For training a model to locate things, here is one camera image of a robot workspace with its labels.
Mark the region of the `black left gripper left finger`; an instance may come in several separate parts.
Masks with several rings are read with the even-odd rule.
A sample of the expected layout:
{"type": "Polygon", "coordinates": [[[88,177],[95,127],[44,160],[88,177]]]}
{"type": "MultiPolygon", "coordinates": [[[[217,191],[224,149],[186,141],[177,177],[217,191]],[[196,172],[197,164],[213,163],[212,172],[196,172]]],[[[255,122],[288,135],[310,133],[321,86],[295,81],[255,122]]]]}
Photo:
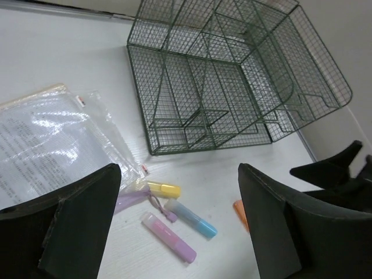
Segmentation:
{"type": "Polygon", "coordinates": [[[121,170],[111,163],[1,210],[1,278],[97,278],[121,170]]]}

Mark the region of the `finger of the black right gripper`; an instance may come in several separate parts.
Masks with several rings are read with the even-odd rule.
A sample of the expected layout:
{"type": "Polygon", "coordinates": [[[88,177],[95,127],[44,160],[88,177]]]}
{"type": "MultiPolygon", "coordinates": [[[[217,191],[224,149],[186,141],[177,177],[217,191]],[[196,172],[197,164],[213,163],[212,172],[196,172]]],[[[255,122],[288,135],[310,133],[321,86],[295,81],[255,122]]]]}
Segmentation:
{"type": "Polygon", "coordinates": [[[355,140],[340,153],[311,164],[294,167],[290,174],[320,189],[307,194],[321,201],[347,209],[371,209],[371,155],[356,177],[349,166],[362,149],[355,140]]]}

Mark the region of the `clear zipper document pouch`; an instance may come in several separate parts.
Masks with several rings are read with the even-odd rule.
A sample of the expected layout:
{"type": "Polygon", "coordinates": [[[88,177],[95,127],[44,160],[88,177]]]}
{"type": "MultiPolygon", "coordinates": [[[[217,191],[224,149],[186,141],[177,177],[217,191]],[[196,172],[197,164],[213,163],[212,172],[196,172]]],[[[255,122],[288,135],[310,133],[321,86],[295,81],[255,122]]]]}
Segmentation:
{"type": "Polygon", "coordinates": [[[120,193],[146,186],[96,92],[55,84],[1,104],[1,208],[27,202],[115,163],[120,193]]]}

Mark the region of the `orange highlighter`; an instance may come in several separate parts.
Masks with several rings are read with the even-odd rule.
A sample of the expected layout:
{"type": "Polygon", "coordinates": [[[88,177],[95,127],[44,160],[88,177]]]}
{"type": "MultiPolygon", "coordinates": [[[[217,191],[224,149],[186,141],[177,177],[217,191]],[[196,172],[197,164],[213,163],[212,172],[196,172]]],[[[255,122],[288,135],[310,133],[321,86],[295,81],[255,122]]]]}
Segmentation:
{"type": "Polygon", "coordinates": [[[245,209],[242,200],[235,201],[232,206],[239,220],[241,221],[247,232],[249,232],[249,226],[246,219],[245,209]]]}

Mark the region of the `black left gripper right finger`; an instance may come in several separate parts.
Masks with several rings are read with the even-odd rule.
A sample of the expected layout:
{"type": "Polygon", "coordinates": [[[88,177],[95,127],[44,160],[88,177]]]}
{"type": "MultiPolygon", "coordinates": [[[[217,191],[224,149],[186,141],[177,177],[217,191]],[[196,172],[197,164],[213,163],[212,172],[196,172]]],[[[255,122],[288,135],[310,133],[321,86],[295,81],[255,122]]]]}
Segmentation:
{"type": "Polygon", "coordinates": [[[261,278],[371,277],[371,185],[300,192],[246,163],[238,183],[261,278]]]}

